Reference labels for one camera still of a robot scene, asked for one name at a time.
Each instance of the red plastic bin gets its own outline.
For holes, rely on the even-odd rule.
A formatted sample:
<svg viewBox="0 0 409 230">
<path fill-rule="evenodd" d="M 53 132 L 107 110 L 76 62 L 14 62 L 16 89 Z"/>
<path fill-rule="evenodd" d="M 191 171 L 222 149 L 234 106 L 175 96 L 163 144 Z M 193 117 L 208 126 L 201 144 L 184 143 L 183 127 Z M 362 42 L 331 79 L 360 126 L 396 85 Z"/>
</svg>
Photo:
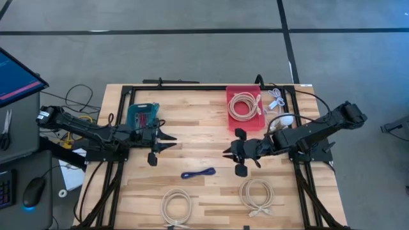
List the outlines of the red plastic bin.
<svg viewBox="0 0 409 230">
<path fill-rule="evenodd" d="M 248 92 L 251 93 L 255 98 L 261 94 L 261 90 L 259 86 L 228 86 L 226 87 L 226 97 L 228 100 L 228 104 L 230 100 L 235 96 L 237 93 Z M 266 121 L 263 112 L 263 102 L 258 102 L 258 106 L 261 109 L 261 115 L 256 114 L 253 118 L 248 121 L 237 121 L 232 118 L 228 112 L 229 117 L 229 130 L 234 130 L 236 128 L 242 128 L 245 131 L 258 131 L 265 127 Z M 249 112 L 248 106 L 244 102 L 238 102 L 235 105 L 235 111 L 239 114 L 247 114 Z"/>
</svg>

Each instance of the keyboard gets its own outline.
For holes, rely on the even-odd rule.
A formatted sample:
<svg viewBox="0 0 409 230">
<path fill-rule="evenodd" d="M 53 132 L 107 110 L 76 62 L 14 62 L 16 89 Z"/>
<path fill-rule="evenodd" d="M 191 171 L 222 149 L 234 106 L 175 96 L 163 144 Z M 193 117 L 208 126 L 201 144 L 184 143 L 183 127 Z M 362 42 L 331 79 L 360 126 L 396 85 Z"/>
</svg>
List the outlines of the keyboard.
<svg viewBox="0 0 409 230">
<path fill-rule="evenodd" d="M 15 204 L 15 170 L 0 172 L 0 209 Z"/>
</svg>

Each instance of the gray carpet floor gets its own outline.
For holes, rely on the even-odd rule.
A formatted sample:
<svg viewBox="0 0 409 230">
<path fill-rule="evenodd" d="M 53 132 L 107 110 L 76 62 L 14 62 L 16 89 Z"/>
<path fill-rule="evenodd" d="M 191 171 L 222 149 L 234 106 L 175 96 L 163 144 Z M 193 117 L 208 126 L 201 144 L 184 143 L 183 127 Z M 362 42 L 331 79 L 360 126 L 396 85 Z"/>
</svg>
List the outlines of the gray carpet floor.
<svg viewBox="0 0 409 230">
<path fill-rule="evenodd" d="M 408 3 L 284 0 L 284 8 L 290 29 L 409 27 Z M 260 27 L 281 27 L 276 1 L 13 0 L 0 20 L 0 31 Z M 291 34 L 291 41 L 301 83 L 313 84 L 331 108 L 349 100 L 368 116 L 361 129 L 330 138 L 349 225 L 407 229 L 409 144 L 382 134 L 380 125 L 409 115 L 409 33 Z M 0 36 L 0 46 L 38 72 L 50 93 L 89 85 L 92 105 L 101 104 L 106 84 L 159 77 L 246 83 L 261 74 L 267 82 L 292 83 L 280 33 Z M 89 93 L 72 95 L 85 102 Z M 41 101 L 63 104 L 47 95 Z M 322 105 L 320 111 L 326 112 Z M 54 216 L 60 228 L 70 227 L 79 189 L 59 198 L 64 183 L 57 170 L 53 186 Z"/>
</svg>

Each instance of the scissors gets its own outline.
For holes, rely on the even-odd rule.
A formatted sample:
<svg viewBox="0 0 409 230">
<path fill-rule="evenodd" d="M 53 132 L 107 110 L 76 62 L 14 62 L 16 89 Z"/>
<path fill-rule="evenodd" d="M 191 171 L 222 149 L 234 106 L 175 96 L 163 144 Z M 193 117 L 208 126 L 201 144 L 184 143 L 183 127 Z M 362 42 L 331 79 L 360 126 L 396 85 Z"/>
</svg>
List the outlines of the scissors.
<svg viewBox="0 0 409 230">
<path fill-rule="evenodd" d="M 4 121 L 4 130 L 0 135 L 0 150 L 6 151 L 10 146 L 10 123 L 12 121 L 12 110 L 7 111 L 6 120 Z"/>
</svg>

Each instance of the white tape roll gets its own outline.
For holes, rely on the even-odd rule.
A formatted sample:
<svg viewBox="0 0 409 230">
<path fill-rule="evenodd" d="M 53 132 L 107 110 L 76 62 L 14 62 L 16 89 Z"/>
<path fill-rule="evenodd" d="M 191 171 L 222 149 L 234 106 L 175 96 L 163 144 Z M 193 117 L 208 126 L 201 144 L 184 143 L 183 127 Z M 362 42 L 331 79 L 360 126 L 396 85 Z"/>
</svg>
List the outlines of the white tape roll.
<svg viewBox="0 0 409 230">
<path fill-rule="evenodd" d="M 58 196 L 61 197 L 61 198 L 66 197 L 67 194 L 68 194 L 68 192 L 67 192 L 67 190 L 65 190 L 65 189 L 61 189 L 61 190 L 58 192 Z"/>
</svg>

